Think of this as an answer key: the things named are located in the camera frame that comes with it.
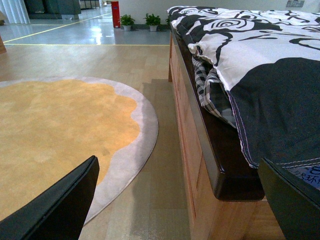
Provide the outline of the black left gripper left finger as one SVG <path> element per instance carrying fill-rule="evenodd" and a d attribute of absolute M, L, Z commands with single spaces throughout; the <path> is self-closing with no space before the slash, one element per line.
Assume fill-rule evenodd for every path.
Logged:
<path fill-rule="evenodd" d="M 0 222 L 2 240 L 77 240 L 85 224 L 100 166 L 91 156 Z"/>

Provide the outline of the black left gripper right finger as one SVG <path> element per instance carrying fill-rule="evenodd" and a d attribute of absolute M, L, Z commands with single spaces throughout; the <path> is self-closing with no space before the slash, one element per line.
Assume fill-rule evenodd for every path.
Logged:
<path fill-rule="evenodd" d="M 318 240 L 320 191 L 266 158 L 257 171 L 285 239 Z"/>

